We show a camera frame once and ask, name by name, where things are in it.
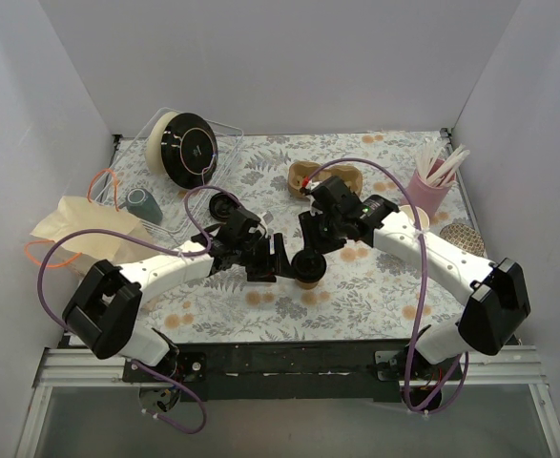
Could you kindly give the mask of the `cream round plate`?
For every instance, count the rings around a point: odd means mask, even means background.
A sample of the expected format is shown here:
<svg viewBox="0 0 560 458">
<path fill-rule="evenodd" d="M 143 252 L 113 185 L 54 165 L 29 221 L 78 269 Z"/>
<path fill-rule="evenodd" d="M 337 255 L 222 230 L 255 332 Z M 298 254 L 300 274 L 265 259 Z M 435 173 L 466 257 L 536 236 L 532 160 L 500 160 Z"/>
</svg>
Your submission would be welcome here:
<svg viewBox="0 0 560 458">
<path fill-rule="evenodd" d="M 155 176 L 162 176 L 166 174 L 162 156 L 161 156 L 161 139 L 170 121 L 178 115 L 178 112 L 169 111 L 163 114 L 155 123 L 151 133 L 148 136 L 145 160 L 148 170 Z"/>
</svg>

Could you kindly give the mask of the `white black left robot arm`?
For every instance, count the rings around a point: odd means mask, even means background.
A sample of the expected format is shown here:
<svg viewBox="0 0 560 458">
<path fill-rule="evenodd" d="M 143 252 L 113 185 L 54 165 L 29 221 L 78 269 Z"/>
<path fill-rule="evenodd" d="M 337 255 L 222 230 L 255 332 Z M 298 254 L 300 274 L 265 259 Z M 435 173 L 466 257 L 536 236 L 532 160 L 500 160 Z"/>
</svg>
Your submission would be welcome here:
<svg viewBox="0 0 560 458">
<path fill-rule="evenodd" d="M 136 359 L 154 380 L 165 382 L 176 374 L 177 349 L 161 332 L 136 322 L 141 306 L 234 265 L 243 267 L 251 282 L 295 277 L 282 234 L 266 234 L 260 218 L 240 207 L 225 223 L 205 228 L 168 253 L 122 265 L 96 262 L 62 318 L 98 359 Z"/>
</svg>

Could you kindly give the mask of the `black coffee cup lid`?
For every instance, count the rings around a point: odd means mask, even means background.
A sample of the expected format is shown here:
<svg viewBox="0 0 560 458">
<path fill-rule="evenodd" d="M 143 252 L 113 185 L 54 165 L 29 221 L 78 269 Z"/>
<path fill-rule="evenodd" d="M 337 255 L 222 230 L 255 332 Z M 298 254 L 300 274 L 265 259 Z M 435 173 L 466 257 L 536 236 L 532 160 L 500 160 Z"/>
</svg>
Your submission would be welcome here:
<svg viewBox="0 0 560 458">
<path fill-rule="evenodd" d="M 322 279 L 326 272 L 326 259 L 323 254 L 302 249 L 291 261 L 294 279 L 303 283 L 314 283 Z"/>
</svg>

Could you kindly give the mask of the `black table front rail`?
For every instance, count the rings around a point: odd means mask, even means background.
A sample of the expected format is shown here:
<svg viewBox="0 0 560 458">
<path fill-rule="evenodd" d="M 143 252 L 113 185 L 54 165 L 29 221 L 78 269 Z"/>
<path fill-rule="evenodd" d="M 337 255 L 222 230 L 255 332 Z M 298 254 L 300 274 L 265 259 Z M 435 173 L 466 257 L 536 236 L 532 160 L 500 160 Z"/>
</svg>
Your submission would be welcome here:
<svg viewBox="0 0 560 458">
<path fill-rule="evenodd" d="M 402 400 L 395 355 L 406 339 L 182 343 L 177 380 L 203 401 Z"/>
</svg>

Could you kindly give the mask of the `floral patterned tablecloth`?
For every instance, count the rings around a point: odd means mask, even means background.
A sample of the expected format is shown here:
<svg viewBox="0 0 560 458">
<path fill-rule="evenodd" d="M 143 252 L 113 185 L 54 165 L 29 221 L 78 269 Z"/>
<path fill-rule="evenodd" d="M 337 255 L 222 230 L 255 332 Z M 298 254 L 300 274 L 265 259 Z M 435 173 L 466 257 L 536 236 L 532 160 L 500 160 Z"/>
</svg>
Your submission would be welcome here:
<svg viewBox="0 0 560 458">
<path fill-rule="evenodd" d="M 415 156 L 430 132 L 249 135 L 218 185 L 251 211 L 271 216 L 289 254 L 301 249 L 300 212 L 308 204 L 287 188 L 298 160 L 324 163 L 352 157 L 363 174 L 363 194 L 401 199 Z M 305 290 L 294 281 L 251 283 L 239 267 L 183 284 L 145 304 L 138 322 L 177 343 L 402 339 L 415 318 L 435 324 L 462 313 L 438 283 L 422 282 L 416 268 L 361 243 L 326 258 L 320 283 Z"/>
</svg>

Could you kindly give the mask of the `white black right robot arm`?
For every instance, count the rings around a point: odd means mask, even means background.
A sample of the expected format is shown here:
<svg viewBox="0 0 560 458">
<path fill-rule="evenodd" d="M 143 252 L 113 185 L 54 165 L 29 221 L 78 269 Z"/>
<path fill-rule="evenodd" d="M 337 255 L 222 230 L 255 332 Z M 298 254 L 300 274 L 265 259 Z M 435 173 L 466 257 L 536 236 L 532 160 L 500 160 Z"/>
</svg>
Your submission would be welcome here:
<svg viewBox="0 0 560 458">
<path fill-rule="evenodd" d="M 311 210 L 301 214 L 303 239 L 314 255 L 335 251 L 351 239 L 418 267 L 464 308 L 461 316 L 433 324 L 405 358 L 407 371 L 427 379 L 441 362 L 468 351 L 493 356 L 530 313 L 522 267 L 477 257 L 444 239 L 416 229 L 392 201 L 378 195 L 361 200 L 339 177 L 307 189 Z"/>
</svg>

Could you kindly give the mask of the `dark green mug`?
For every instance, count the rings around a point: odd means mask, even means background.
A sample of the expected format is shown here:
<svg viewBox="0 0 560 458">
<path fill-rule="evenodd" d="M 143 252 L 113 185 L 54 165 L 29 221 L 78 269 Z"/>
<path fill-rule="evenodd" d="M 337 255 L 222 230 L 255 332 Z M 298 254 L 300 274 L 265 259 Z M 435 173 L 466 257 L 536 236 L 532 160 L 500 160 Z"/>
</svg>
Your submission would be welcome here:
<svg viewBox="0 0 560 458">
<path fill-rule="evenodd" d="M 159 225 L 163 220 L 163 213 L 154 196 L 144 188 L 134 188 L 129 191 L 125 199 L 127 211 L 152 224 Z"/>
</svg>

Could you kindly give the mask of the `aluminium frame rail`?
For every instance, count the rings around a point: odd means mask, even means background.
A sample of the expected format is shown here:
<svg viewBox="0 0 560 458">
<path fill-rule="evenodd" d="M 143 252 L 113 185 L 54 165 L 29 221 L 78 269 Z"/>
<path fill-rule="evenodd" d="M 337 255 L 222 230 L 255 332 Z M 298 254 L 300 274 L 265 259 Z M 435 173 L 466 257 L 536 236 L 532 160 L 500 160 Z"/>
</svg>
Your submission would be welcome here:
<svg viewBox="0 0 560 458">
<path fill-rule="evenodd" d="M 21 457 L 560 457 L 560 425 L 535 350 L 473 357 L 467 385 L 428 417 L 357 400 L 213 401 L 195 435 L 144 414 L 124 361 L 44 353 Z"/>
</svg>

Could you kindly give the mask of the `brown paper coffee cup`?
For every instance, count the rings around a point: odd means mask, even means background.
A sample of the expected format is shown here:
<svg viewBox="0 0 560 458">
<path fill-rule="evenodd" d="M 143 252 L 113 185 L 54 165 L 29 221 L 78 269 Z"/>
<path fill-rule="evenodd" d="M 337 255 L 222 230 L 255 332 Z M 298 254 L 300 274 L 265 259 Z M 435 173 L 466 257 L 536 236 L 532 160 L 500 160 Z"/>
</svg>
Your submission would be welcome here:
<svg viewBox="0 0 560 458">
<path fill-rule="evenodd" d="M 312 290 L 319 285 L 319 283 L 317 281 L 304 282 L 304 281 L 295 280 L 295 283 L 300 289 L 305 290 L 305 291 Z"/>
</svg>

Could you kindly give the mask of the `pink straw holder cup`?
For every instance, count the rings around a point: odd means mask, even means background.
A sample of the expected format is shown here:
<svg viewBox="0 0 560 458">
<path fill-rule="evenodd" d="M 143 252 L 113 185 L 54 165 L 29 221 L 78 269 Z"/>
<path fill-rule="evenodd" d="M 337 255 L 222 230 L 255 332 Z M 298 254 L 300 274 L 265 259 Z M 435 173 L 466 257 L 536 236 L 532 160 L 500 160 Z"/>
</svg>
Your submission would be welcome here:
<svg viewBox="0 0 560 458">
<path fill-rule="evenodd" d="M 432 218 L 437 213 L 443 200 L 447 196 L 455 177 L 445 187 L 430 186 L 424 181 L 417 169 L 414 170 L 411 180 L 406 186 L 406 191 L 411 202 L 426 212 Z"/>
</svg>

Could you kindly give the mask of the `brown pulp cup carrier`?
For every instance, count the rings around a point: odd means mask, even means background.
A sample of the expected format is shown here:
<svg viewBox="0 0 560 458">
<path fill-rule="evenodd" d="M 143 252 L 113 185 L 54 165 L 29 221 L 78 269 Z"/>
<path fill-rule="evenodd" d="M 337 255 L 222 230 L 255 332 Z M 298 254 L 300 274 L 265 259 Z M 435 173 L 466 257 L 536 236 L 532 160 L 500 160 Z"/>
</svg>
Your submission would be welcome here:
<svg viewBox="0 0 560 458">
<path fill-rule="evenodd" d="M 312 161 L 295 161 L 291 164 L 288 171 L 288 191 L 294 198 L 306 199 L 305 194 L 301 192 L 302 182 L 320 167 L 319 163 Z M 347 187 L 357 194 L 361 195 L 363 189 L 363 175 L 352 165 L 334 165 L 319 172 L 315 178 L 315 182 L 322 182 L 329 177 L 340 177 Z"/>
</svg>

